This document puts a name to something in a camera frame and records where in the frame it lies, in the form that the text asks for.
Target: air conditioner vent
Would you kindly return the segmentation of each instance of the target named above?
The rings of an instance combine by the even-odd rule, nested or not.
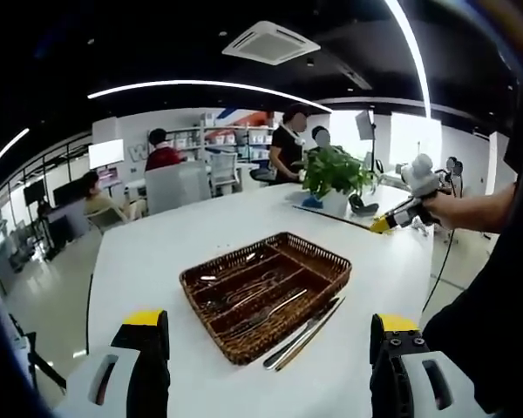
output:
[[[258,22],[230,43],[222,53],[278,65],[319,49],[320,45],[291,30],[271,22]]]

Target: blue object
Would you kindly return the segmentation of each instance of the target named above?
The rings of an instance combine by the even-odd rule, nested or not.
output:
[[[323,209],[323,203],[316,196],[309,195],[303,202],[302,207],[311,207],[313,209]]]

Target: white flower pot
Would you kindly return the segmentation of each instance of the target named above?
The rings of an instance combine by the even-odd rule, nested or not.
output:
[[[328,215],[343,218],[347,212],[348,195],[332,189],[322,197],[323,212]]]

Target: person in red shirt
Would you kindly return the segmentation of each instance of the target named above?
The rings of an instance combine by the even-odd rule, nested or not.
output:
[[[178,153],[167,143],[164,129],[153,129],[149,133],[149,143],[155,147],[155,150],[147,157],[146,172],[182,161]]]

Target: potted plant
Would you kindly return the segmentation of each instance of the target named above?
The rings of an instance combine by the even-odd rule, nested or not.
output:
[[[334,216],[344,216],[348,197],[353,192],[360,196],[363,186],[372,181],[371,172],[341,146],[308,151],[303,165],[306,174],[302,188],[310,190],[316,207]]]

